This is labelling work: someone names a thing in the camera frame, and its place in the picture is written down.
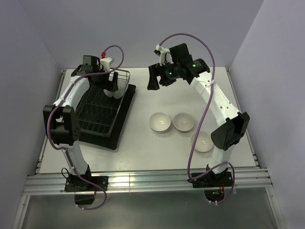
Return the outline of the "white bowl near right arm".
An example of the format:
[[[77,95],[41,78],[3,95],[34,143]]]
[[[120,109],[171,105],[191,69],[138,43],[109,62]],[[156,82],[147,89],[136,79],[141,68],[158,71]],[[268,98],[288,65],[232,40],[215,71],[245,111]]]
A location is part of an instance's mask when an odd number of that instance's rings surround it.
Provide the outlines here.
[[[205,153],[211,150],[213,145],[210,135],[205,131],[200,131],[194,149],[198,152]]]

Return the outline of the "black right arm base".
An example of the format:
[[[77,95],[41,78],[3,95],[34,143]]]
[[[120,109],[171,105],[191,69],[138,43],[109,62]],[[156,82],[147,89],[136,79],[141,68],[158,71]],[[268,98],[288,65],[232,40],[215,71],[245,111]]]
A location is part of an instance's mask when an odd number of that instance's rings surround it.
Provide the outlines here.
[[[197,180],[188,180],[193,188],[203,188],[205,197],[212,202],[221,201],[225,198],[225,187],[233,185],[231,172],[225,170],[220,174],[210,172]]]

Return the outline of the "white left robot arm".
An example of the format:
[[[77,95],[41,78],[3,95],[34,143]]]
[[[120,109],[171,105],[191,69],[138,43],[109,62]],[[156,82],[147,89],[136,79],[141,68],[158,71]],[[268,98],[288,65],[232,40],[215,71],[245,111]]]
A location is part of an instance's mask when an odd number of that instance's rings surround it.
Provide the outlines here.
[[[118,91],[117,72],[111,68],[113,62],[105,52],[101,57],[83,56],[83,63],[71,73],[63,94],[43,108],[47,138],[54,149],[63,152],[69,174],[77,177],[75,184],[81,190],[90,189],[93,179],[87,175],[90,168],[80,149],[80,126],[75,110],[91,85],[111,93]]]

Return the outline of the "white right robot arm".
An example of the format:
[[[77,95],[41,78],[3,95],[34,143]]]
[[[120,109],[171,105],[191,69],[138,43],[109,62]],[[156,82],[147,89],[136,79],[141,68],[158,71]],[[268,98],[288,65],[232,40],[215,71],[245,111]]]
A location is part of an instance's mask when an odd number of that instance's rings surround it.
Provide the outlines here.
[[[218,127],[211,133],[214,150],[206,180],[211,186],[217,186],[223,179],[222,172],[227,169],[235,145],[245,134],[250,116],[241,113],[230,102],[205,61],[194,60],[185,43],[169,49],[157,45],[154,53],[159,56],[159,62],[149,66],[147,89],[158,90],[160,86],[169,86],[177,79],[183,79],[200,94],[215,117]]]

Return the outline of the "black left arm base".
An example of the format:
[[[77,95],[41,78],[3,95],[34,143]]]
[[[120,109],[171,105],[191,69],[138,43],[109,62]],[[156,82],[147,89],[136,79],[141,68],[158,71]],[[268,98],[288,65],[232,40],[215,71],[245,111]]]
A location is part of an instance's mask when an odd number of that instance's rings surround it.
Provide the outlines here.
[[[66,168],[61,169],[61,175],[66,179],[65,192],[86,192],[93,191],[94,194],[75,194],[74,202],[78,206],[87,207],[95,201],[97,191],[106,191],[108,187],[108,176],[92,176],[90,167],[88,166],[85,174],[81,175],[83,179],[88,180],[90,183],[80,179],[77,175],[68,172]]]

